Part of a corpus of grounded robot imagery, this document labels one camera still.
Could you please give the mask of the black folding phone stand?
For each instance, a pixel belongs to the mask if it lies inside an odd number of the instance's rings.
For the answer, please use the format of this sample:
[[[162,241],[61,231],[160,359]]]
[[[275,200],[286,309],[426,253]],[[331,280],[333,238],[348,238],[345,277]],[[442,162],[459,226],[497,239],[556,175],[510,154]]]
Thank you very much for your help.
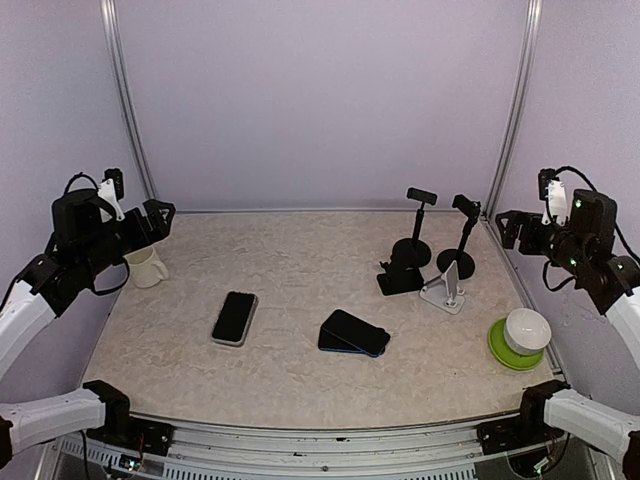
[[[388,262],[380,262],[384,272],[378,274],[376,280],[384,296],[416,292],[424,287],[425,280],[415,261],[416,254],[409,251],[393,254]]]

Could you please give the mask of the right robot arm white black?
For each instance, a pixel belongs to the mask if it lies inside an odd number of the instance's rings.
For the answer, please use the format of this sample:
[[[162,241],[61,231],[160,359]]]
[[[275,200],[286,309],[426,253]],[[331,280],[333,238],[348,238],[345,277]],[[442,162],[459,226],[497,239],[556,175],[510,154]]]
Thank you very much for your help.
[[[559,224],[546,214],[510,210],[497,215],[503,248],[543,255],[566,270],[577,290],[585,291],[596,310],[618,332],[632,356],[639,355],[639,266],[629,256],[613,254],[616,202],[585,189],[573,194],[568,220]],[[552,429],[579,438],[607,454],[624,476],[639,476],[639,418],[551,380],[527,388],[511,426],[523,444]]]

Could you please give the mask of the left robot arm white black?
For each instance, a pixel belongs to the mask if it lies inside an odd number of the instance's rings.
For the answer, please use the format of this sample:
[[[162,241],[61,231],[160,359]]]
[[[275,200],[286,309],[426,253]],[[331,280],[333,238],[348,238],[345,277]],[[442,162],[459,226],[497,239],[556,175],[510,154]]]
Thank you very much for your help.
[[[1,370],[8,371],[28,344],[85,290],[100,292],[96,278],[127,254],[167,238],[176,209],[147,200],[120,212],[92,189],[65,193],[52,205],[54,231],[45,251],[12,283],[1,303]],[[104,381],[90,381],[58,396],[1,407],[1,462],[68,433],[95,430],[121,445],[140,434],[130,400]]]

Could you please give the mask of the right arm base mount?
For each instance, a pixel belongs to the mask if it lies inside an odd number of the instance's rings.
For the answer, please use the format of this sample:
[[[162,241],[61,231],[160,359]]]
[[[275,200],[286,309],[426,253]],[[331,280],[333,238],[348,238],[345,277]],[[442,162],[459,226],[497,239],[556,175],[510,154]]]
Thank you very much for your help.
[[[509,417],[481,423],[476,428],[482,453],[493,455],[562,438],[564,431],[546,424]]]

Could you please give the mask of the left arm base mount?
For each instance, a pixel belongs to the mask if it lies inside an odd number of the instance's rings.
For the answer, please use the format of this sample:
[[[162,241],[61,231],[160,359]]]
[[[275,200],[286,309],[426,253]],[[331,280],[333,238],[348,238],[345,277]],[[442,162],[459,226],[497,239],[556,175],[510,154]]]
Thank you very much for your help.
[[[164,422],[131,417],[123,433],[114,433],[104,426],[88,429],[86,434],[90,439],[107,445],[141,454],[166,457],[173,439],[174,427]]]

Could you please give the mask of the white folding phone stand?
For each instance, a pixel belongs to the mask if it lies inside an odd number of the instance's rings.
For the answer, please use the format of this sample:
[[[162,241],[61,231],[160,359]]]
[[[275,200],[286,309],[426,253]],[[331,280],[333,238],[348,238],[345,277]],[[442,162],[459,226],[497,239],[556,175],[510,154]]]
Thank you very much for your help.
[[[444,273],[428,280],[419,291],[419,297],[432,306],[457,315],[466,301],[465,291],[459,286],[457,261],[454,260]]]

